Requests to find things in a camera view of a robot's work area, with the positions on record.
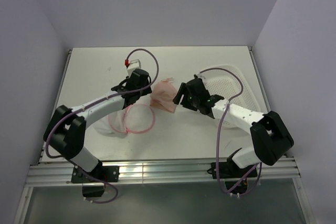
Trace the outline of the pink bra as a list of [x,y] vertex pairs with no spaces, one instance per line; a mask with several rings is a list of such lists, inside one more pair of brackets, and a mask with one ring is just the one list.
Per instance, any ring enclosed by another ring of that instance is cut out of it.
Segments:
[[159,81],[152,89],[150,94],[150,106],[162,111],[174,113],[177,105],[173,99],[177,95],[176,88],[172,85],[173,78]]

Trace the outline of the white mesh laundry bag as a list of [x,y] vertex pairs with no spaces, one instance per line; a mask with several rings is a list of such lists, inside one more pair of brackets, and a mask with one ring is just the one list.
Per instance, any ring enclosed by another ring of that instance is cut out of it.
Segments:
[[93,124],[102,135],[125,137],[127,134],[143,134],[155,123],[154,111],[145,104],[134,104],[126,109],[113,112]]

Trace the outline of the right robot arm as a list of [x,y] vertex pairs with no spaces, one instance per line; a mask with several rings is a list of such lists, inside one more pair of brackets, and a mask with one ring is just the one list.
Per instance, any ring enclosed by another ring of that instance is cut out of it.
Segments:
[[239,148],[227,159],[228,173],[234,177],[240,176],[250,165],[263,163],[272,166],[294,145],[294,141],[278,113],[275,111],[268,113],[252,111],[233,104],[218,94],[211,95],[199,77],[182,83],[173,102],[219,120],[216,158],[219,158],[223,122],[233,124],[250,135],[252,145]]

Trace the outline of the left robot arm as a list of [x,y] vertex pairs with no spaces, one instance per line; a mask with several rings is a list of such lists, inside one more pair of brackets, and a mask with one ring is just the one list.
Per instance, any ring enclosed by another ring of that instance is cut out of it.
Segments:
[[46,155],[49,158],[63,157],[80,168],[89,181],[98,181],[103,173],[102,162],[84,147],[86,129],[151,93],[151,84],[147,71],[135,69],[129,77],[100,98],[73,108],[59,106],[43,136]]

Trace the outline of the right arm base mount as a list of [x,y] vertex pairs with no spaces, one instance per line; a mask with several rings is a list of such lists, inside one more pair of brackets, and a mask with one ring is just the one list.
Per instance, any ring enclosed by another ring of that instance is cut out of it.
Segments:
[[261,168],[257,172],[257,164],[240,169],[233,162],[212,162],[207,173],[217,180],[221,192],[239,198],[259,184]]

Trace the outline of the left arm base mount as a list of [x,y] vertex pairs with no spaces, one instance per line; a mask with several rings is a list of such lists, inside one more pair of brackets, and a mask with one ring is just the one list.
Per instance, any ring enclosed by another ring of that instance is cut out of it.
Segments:
[[119,180],[119,166],[101,166],[92,172],[85,172],[80,167],[74,167],[71,176],[72,184],[82,184],[82,195],[85,199],[95,201],[95,198],[103,196],[107,188],[115,191],[113,200],[117,198],[119,191],[112,184]]

